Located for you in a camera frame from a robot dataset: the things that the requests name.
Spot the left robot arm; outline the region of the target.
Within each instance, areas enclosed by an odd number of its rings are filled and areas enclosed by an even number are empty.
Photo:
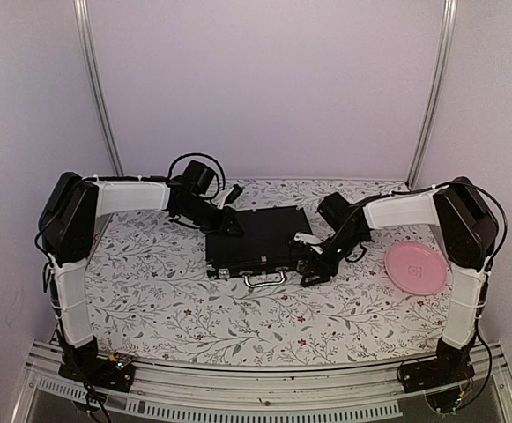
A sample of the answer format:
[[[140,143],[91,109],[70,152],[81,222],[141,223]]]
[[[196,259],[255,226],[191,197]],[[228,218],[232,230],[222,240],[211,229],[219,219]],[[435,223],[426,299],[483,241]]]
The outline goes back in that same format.
[[[63,173],[38,223],[37,241],[54,274],[57,310],[63,337],[73,348],[92,343],[87,311],[85,268],[91,254],[96,220],[122,212],[164,211],[185,218],[205,234],[241,236],[231,204],[243,188],[235,184],[213,198],[199,194],[185,176],[84,178]]]

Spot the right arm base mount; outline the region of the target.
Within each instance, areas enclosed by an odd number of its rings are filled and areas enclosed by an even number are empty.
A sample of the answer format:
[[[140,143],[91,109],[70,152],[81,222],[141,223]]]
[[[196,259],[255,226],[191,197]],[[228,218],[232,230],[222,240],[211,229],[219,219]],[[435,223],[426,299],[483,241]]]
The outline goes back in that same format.
[[[406,360],[397,368],[397,379],[405,393],[445,387],[447,390],[428,394],[429,407],[440,414],[456,412],[464,401],[475,375],[471,364],[472,345],[456,349],[439,341],[431,360]]]

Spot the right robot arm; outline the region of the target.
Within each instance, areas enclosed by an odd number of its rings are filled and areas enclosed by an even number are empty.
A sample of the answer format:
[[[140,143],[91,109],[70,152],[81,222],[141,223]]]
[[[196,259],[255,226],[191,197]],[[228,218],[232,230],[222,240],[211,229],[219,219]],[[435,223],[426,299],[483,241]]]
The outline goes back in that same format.
[[[411,192],[377,194],[352,204],[338,193],[321,202],[319,212],[334,233],[322,241],[298,232],[294,241],[310,249],[301,272],[303,286],[330,281],[372,231],[393,226],[439,227],[450,264],[452,294],[441,342],[460,350],[473,339],[485,303],[485,286],[493,261],[508,233],[505,215],[494,216],[494,198],[464,176]]]

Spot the black poker case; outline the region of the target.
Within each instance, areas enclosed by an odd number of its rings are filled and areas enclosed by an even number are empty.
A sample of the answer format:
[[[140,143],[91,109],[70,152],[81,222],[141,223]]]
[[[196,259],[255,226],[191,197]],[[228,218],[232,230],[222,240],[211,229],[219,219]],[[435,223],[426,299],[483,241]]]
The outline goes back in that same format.
[[[238,211],[241,236],[205,236],[207,276],[241,278],[248,288],[282,286],[287,274],[303,271],[314,250],[295,239],[311,234],[307,216],[295,206]]]

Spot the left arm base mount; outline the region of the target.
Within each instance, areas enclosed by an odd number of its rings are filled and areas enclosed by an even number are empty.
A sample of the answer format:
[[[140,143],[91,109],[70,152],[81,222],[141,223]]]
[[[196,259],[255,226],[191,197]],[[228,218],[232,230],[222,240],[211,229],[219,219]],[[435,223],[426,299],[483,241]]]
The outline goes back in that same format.
[[[93,388],[104,388],[129,393],[136,368],[133,364],[120,365],[118,361],[99,358],[94,352],[64,350],[58,374]]]

